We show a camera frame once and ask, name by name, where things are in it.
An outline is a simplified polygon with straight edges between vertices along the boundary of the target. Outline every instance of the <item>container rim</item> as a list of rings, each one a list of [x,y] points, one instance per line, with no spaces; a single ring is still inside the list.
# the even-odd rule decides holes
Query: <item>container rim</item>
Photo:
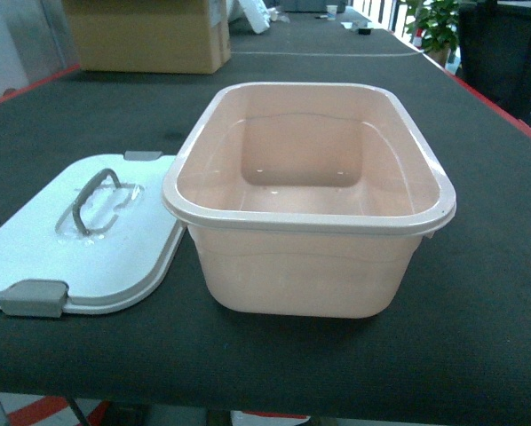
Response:
[[[180,193],[177,180],[180,171],[191,153],[194,142],[202,132],[222,98],[230,91],[254,85],[286,86],[339,86],[378,91],[385,95],[398,111],[401,120],[414,137],[432,175],[440,189],[437,202],[419,213],[406,216],[377,217],[353,215],[326,215],[314,213],[275,213],[210,209],[187,200]],[[346,233],[371,237],[431,235],[445,226],[456,213],[456,192],[445,170],[427,144],[424,135],[417,128],[400,100],[390,91],[358,83],[292,83],[253,82],[225,87],[217,93],[202,113],[196,125],[179,150],[175,162],[170,166],[162,186],[163,203],[178,219],[190,224],[209,228],[254,230],[290,233]]]

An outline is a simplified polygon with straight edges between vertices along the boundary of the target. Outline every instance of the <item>white lid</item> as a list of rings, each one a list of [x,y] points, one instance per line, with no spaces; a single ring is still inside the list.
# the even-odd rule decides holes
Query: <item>white lid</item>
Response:
[[[161,202],[162,178],[175,157],[151,154],[105,154],[75,162],[0,228],[0,308],[7,312],[11,304],[13,314],[39,316],[39,304],[60,297],[64,312],[108,313],[135,304],[157,287],[183,227]],[[89,197],[80,197],[79,216],[91,230],[83,235],[73,206],[104,169],[116,179],[107,173]],[[43,293],[48,282],[54,296]],[[66,302],[52,291],[62,287],[59,283],[67,285]],[[31,295],[33,288],[37,295]],[[20,310],[28,305],[29,312],[17,313],[15,306],[23,304]],[[54,316],[45,311],[44,316]]]

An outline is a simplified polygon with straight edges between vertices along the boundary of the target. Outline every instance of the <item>lid handle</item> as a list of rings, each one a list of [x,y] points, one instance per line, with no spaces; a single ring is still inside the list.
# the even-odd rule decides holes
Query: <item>lid handle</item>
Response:
[[[82,235],[90,235],[92,233],[92,230],[88,229],[84,224],[82,217],[80,216],[80,210],[82,209],[82,206],[86,203],[86,201],[90,198],[90,196],[94,193],[94,191],[96,191],[96,189],[107,177],[112,178],[116,188],[122,187],[120,179],[117,177],[113,170],[103,169],[96,173],[96,175],[88,181],[88,183],[84,186],[84,188],[82,188],[82,191],[80,191],[80,193],[76,197],[76,200],[74,201],[74,204],[72,205],[72,217],[74,218],[76,228],[78,229],[78,231],[80,231]]]

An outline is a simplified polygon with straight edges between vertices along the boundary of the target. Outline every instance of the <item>pink plastic container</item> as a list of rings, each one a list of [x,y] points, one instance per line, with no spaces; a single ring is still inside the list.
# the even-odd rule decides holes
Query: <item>pink plastic container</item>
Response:
[[[163,180],[211,294],[242,312],[361,318],[392,301],[456,194],[407,111],[360,84],[246,83]]]

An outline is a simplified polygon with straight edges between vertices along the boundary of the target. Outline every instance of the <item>black table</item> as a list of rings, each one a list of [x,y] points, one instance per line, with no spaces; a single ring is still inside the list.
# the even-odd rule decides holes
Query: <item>black table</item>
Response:
[[[160,287],[118,313],[0,312],[0,391],[439,424],[531,424],[531,138],[384,30],[291,14],[232,25],[214,75],[74,72],[0,105],[0,225],[88,155],[178,151],[216,92],[249,81],[395,93],[457,191],[369,319],[233,312],[188,235]]]

